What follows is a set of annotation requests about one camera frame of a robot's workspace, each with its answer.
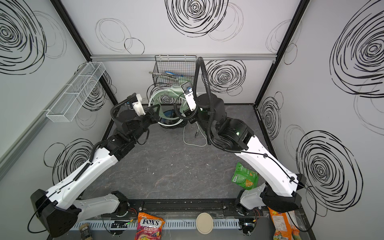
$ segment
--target white wire mesh basket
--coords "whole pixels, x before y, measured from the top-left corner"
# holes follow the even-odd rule
[[[46,116],[53,122],[71,122],[104,72],[102,62],[87,63]]]

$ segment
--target gray marble floor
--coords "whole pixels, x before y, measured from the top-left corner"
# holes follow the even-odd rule
[[[226,106],[228,117],[243,120],[266,146],[251,105]],[[100,197],[119,190],[129,199],[236,198],[240,186],[231,182],[237,162],[250,166],[235,154],[213,146],[195,147],[183,142],[183,129],[149,127],[147,143],[135,148],[105,171],[84,192],[83,198]],[[204,145],[196,124],[185,127],[185,141]],[[145,134],[139,139],[143,142]],[[264,179],[259,178],[258,185]]]

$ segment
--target green snack bag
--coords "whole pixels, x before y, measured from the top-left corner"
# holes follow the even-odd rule
[[[232,177],[232,182],[243,187],[246,190],[251,190],[256,187],[259,177],[257,172],[245,168],[241,163],[237,163],[235,173]]]

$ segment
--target black frame edge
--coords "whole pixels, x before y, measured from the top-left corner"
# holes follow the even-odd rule
[[[109,121],[108,127],[105,130],[105,132],[104,132],[103,138],[101,139],[102,141],[104,141],[104,140],[106,140],[108,138],[108,135],[109,135],[110,131],[112,130],[113,124],[114,124],[114,121],[111,118],[111,120]]]
[[[304,222],[305,229],[308,229],[311,225],[308,222],[308,218],[307,218],[307,215],[304,212],[304,208],[300,207],[298,211],[299,211],[301,219]],[[311,240],[316,240],[316,237],[314,236],[314,233],[313,233],[312,229],[310,229],[307,233],[309,234]]]
[[[253,106],[253,110],[255,111],[257,121],[259,122],[260,128],[261,128],[261,130],[262,130],[262,133],[263,133],[263,136],[264,136],[264,139],[265,139],[266,146],[268,147],[269,152],[270,152],[275,158],[277,158],[276,153],[275,153],[275,150],[274,150],[273,145],[272,145],[272,142],[271,142],[271,140],[269,139],[268,133],[267,133],[266,128],[265,128],[265,125],[264,125],[264,123],[263,123],[263,120],[261,119],[259,110],[256,108],[255,105]]]
[[[271,82],[277,67],[280,64],[280,61],[283,59],[284,53],[289,45],[289,42],[291,41],[291,38],[293,34],[296,31],[297,26],[299,25],[299,22],[301,21],[301,17],[303,16],[310,0],[301,0],[299,3],[299,6],[296,9],[295,14],[293,15],[292,21],[288,27],[287,32],[285,33],[285,36],[283,38],[283,41],[279,47],[279,50],[277,51],[277,57],[274,63],[272,63],[271,68],[268,71],[268,74],[263,82],[263,85],[259,91],[259,94],[257,95],[257,98],[255,100],[255,106],[256,108],[259,106],[260,102],[262,101],[262,98],[269,86],[269,83]]]
[[[71,34],[73,40],[77,44],[79,50],[83,54],[85,60],[86,61],[92,61],[91,52],[87,48],[87,45],[85,44],[83,39],[81,38],[80,33],[76,29],[71,17],[69,16],[69,14],[68,14],[67,10],[65,9],[61,0],[50,0],[50,1],[52,3],[53,7],[55,8],[57,14],[60,16],[61,20],[63,21],[64,25],[68,29],[69,33]],[[115,95],[113,94],[112,90],[108,86],[108,83],[106,82],[104,76],[101,76],[99,82],[100,82],[101,86],[103,87],[104,91],[107,93],[112,104],[113,105],[118,104],[118,101],[117,101]]]

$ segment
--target black cable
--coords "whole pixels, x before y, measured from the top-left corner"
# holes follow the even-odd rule
[[[64,186],[62,186],[61,188],[59,188],[59,190],[61,190],[62,188],[65,188],[67,185],[71,184],[72,182],[74,182],[74,180],[70,181],[69,183],[65,184]]]
[[[110,111],[110,114],[111,114],[111,117],[113,120],[115,120],[115,111],[119,110],[120,107],[124,104],[126,104],[127,102],[129,102],[130,100],[132,100],[134,97],[136,96],[136,93],[133,93],[131,96],[127,97],[125,100],[123,100],[122,102],[119,102],[118,104],[116,104],[115,106],[113,106],[111,108],[111,111]]]
[[[36,215],[36,213],[37,213],[37,211],[40,209],[40,207],[43,206],[43,204],[44,204],[50,197],[52,197],[52,195],[55,194],[55,193],[56,193],[56,191],[55,191],[54,193],[52,193],[49,197],[47,197],[47,198],[40,204],[40,206],[36,209],[35,213],[32,215],[32,217],[31,217],[31,219],[29,220],[28,225],[27,225],[27,227],[26,227],[27,230],[28,230],[28,232],[30,232],[30,233],[41,233],[41,232],[45,232],[45,231],[47,231],[47,230],[45,229],[45,230],[43,230],[43,231],[33,232],[33,231],[31,231],[31,230],[29,229],[29,225],[31,224],[31,221],[32,221],[33,217]]]
[[[107,232],[109,232],[110,234],[115,235],[114,233],[111,233],[111,232],[107,229],[107,227],[105,226],[103,215],[101,215],[101,217],[102,217],[101,219],[102,219],[102,221],[103,221],[103,226],[104,226],[105,230],[107,230]]]
[[[148,140],[148,137],[149,137],[149,129],[147,129],[147,137],[145,138],[144,142],[143,143],[139,143],[139,141],[136,139],[136,137],[133,137],[135,139],[135,141],[139,144],[139,145],[144,145],[147,140]]]
[[[264,156],[264,157],[267,157],[267,158],[271,159],[274,163],[277,164],[277,166],[279,166],[279,168],[285,173],[285,175],[287,175],[287,177],[288,177],[289,179],[291,179],[290,182],[294,182],[294,183],[296,183],[298,186],[301,186],[301,187],[305,188],[307,191],[310,192],[310,194],[312,195],[312,197],[313,197],[313,199],[314,199],[314,202],[315,202],[314,217],[313,217],[313,221],[312,221],[311,226],[310,226],[307,230],[302,230],[302,229],[300,229],[298,226],[296,226],[296,224],[293,222],[291,216],[290,216],[290,219],[292,220],[293,224],[295,225],[295,227],[296,227],[298,230],[300,230],[300,231],[302,231],[302,232],[308,232],[309,230],[311,230],[312,227],[313,227],[314,221],[315,221],[315,219],[316,219],[316,215],[317,215],[317,200],[316,200],[316,197],[315,197],[314,193],[313,193],[311,190],[308,189],[308,188],[313,187],[313,186],[308,186],[308,188],[306,188],[305,186],[301,185],[300,183],[295,182],[295,181],[291,178],[291,176],[289,176],[289,175],[285,172],[285,170],[280,166],[280,164],[278,164],[273,158],[271,158],[271,157],[268,156],[267,154],[258,153],[258,152],[247,152],[247,151],[241,151],[241,152],[243,152],[243,153],[250,153],[250,154],[257,154],[257,155],[262,155],[262,156]]]
[[[194,109],[194,111],[192,112],[192,114],[191,115],[189,115],[188,117],[184,117],[183,115],[181,115],[181,113],[179,112],[179,110],[177,109],[177,100],[179,99],[179,97],[181,96],[181,95],[183,95],[183,94],[185,94],[185,92],[183,92],[182,94],[180,94],[178,97],[177,97],[177,99],[176,99],[176,101],[173,103],[173,110],[174,110],[174,112],[175,112],[175,114],[176,114],[176,116],[178,117],[178,118],[180,118],[180,119],[182,119],[182,120],[189,120],[189,119],[192,119],[196,114],[197,114],[197,106],[195,107],[195,109]]]
[[[316,215],[317,215],[317,201],[316,201],[316,198],[315,198],[314,193],[308,189],[309,187],[313,187],[313,186],[309,186],[308,188],[306,188],[306,187],[304,187],[304,186],[302,186],[302,187],[305,188],[307,191],[309,191],[310,194],[312,195],[313,199],[314,199],[314,217],[313,217],[312,224],[310,225],[310,227],[309,227],[307,230],[302,230],[302,229],[300,229],[298,226],[296,226],[295,222],[294,222],[294,221],[292,220],[292,218],[291,218],[291,215],[290,215],[289,213],[287,213],[287,214],[288,214],[289,218],[291,219],[292,223],[295,225],[295,227],[296,227],[298,230],[300,230],[300,231],[302,231],[302,232],[308,232],[309,230],[312,229],[312,227],[313,227],[313,225],[314,225],[314,221],[315,221],[315,219],[316,219]]]
[[[231,150],[229,148],[222,147],[222,146],[220,146],[220,145],[218,145],[218,144],[216,144],[215,142],[212,141],[211,127],[212,127],[212,122],[213,122],[214,117],[215,117],[215,107],[214,107],[214,101],[213,101],[213,97],[212,97],[212,93],[211,93],[211,88],[209,86],[207,69],[205,68],[204,59],[202,57],[198,57],[197,60],[196,60],[196,69],[195,69],[195,79],[194,79],[193,95],[194,95],[194,98],[197,99],[197,97],[196,97],[196,87],[197,86],[195,86],[195,84],[197,85],[197,77],[199,76],[200,68],[201,68],[201,76],[202,76],[203,83],[204,83],[204,86],[205,86],[205,91],[207,92],[206,94],[207,94],[208,100],[209,100],[209,111],[210,111],[210,113],[209,113],[208,125],[207,125],[207,128],[206,128],[208,144],[212,144],[214,147],[216,147],[216,148],[218,148],[220,150],[223,150],[225,152],[240,153],[240,151]]]

